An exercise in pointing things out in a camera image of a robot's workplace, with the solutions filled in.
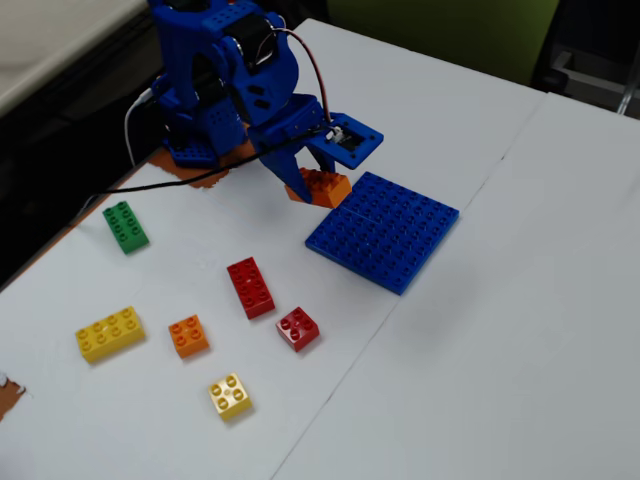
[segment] orange lego brick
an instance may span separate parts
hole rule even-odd
[[[169,327],[169,333],[171,333],[176,352],[182,358],[209,348],[209,342],[197,315],[174,323]]]
[[[338,173],[320,172],[301,168],[300,173],[304,183],[311,192],[311,203],[319,207],[336,208],[351,193],[351,183],[344,175]],[[302,202],[303,200],[285,185],[287,194],[291,200]]]

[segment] white table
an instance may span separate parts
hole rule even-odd
[[[0,116],[145,8],[145,0],[3,0]]]
[[[332,108],[386,135],[351,178],[372,170],[458,208],[482,188],[545,97],[317,22],[299,33],[316,53]],[[295,48],[299,91],[316,92],[308,60]],[[147,165],[126,185],[168,178]],[[260,164],[234,171],[208,192],[174,188],[122,197],[147,231],[148,249],[125,258],[97,211],[0,295],[0,369],[31,395],[0,424],[0,471],[10,479],[88,472],[120,479],[270,478],[340,391],[400,297],[306,249],[303,241],[326,210],[291,202]],[[225,268],[250,255],[277,305],[253,322]],[[429,265],[410,292],[428,294],[418,290],[436,274]],[[74,332],[129,304],[149,338],[88,366]],[[322,337],[301,355],[274,327],[298,305],[317,320]],[[193,313],[213,351],[182,362],[167,326]],[[206,387],[231,371],[255,409],[225,424]]]
[[[547,97],[275,479],[637,478],[639,155]]]

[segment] blue robotic arm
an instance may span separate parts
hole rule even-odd
[[[354,169],[383,136],[316,97],[294,94],[298,64],[284,21],[249,1],[149,0],[166,74],[152,86],[167,126],[165,145],[179,166],[217,168],[250,139],[261,162],[311,202],[295,155],[308,148],[321,170]]]

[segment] black cable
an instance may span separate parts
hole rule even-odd
[[[239,162],[234,163],[233,165],[228,165],[226,167],[220,167],[220,168],[215,168],[213,170],[210,170],[206,173],[203,173],[201,175],[195,176],[193,178],[187,178],[186,180],[176,180],[173,182],[164,182],[164,183],[154,183],[151,185],[142,185],[141,187],[129,187],[129,188],[118,188],[118,189],[110,189],[110,190],[102,190],[100,192],[96,192],[94,194],[92,194],[87,201],[85,202],[85,204],[83,205],[83,207],[80,209],[80,211],[78,212],[78,214],[75,216],[75,218],[79,217],[80,215],[82,215],[82,213],[86,210],[86,208],[89,206],[89,204],[91,203],[91,201],[99,196],[99,195],[114,195],[117,193],[133,193],[133,192],[143,192],[146,190],[155,190],[157,188],[165,188],[165,187],[179,187],[179,186],[183,186],[183,185],[189,185],[190,183],[195,183],[195,182],[199,182],[200,180],[204,180],[205,178],[209,178],[213,175],[218,175],[220,173],[226,172],[228,170],[231,170],[232,168],[237,168],[240,167],[242,165],[245,165],[249,162],[253,162],[254,160],[257,160],[258,158],[260,158],[262,155],[268,155],[269,153],[273,153],[276,150],[280,150],[281,148],[287,147],[293,143],[299,142],[300,140],[304,140],[306,138],[311,138],[315,135],[317,135],[320,132],[325,131],[327,128],[316,128],[313,130],[309,130],[306,133],[303,133],[301,135],[298,135],[296,137],[291,137],[288,140],[285,140],[284,142],[280,142],[277,143],[271,147],[266,148],[265,150],[261,151],[261,152],[257,152],[254,153],[253,155],[245,158],[244,160],[240,160]]]

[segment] yellow lego brick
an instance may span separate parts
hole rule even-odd
[[[89,363],[143,338],[144,330],[133,307],[125,308],[76,332],[80,352]]]
[[[251,407],[251,399],[235,373],[211,385],[209,395],[224,421]]]

